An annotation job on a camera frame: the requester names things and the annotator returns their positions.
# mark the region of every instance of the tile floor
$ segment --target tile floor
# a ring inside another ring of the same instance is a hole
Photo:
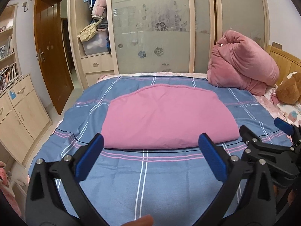
[[[50,119],[52,120],[53,124],[48,128],[48,130],[45,132],[45,134],[43,135],[43,137],[41,138],[41,140],[35,147],[25,168],[22,167],[21,165],[19,165],[17,162],[15,162],[13,164],[13,167],[11,169],[13,179],[17,179],[21,182],[24,182],[27,185],[28,170],[30,168],[33,158],[37,155],[37,153],[40,150],[40,148],[42,147],[42,145],[49,139],[49,136],[54,132],[59,121],[63,119],[64,113],[66,112],[66,110],[68,110],[70,107],[72,107],[73,104],[75,103],[75,101],[82,95],[82,88],[77,79],[75,69],[72,70],[71,79],[72,79],[72,83],[74,86],[74,90],[72,91],[70,97],[68,98],[62,114],[58,115],[58,113],[54,107],[48,112],[48,115],[49,115]]]

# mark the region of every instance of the blue sticker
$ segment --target blue sticker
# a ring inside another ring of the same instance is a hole
[[[11,99],[13,100],[16,97],[15,91],[9,91],[9,95],[11,96]]]

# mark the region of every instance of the blue gripper pad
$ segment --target blue gripper pad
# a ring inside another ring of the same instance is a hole
[[[292,125],[288,124],[287,122],[281,120],[280,118],[276,118],[274,120],[275,127],[279,128],[280,130],[284,131],[287,135],[294,135],[294,128]]]
[[[75,166],[75,180],[83,181],[87,178],[90,170],[100,155],[104,145],[103,136],[97,133],[88,144],[88,148]]]
[[[225,182],[228,177],[227,165],[224,159],[220,156],[221,152],[224,152],[226,157],[229,158],[225,150],[220,146],[216,146],[205,133],[202,133],[199,136],[199,148],[202,151],[215,178],[218,181]]]

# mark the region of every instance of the frosted glass panel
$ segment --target frosted glass panel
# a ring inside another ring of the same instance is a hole
[[[209,0],[195,0],[195,20],[195,73],[206,73],[210,49]]]
[[[262,0],[222,0],[223,33],[235,30],[264,47],[265,21]]]
[[[188,72],[188,0],[112,0],[120,74]]]

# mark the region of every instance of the brown stuffed animal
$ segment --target brown stuffed animal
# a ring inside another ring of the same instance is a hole
[[[291,78],[285,78],[276,90],[277,98],[289,105],[301,97],[301,73],[295,73]]]

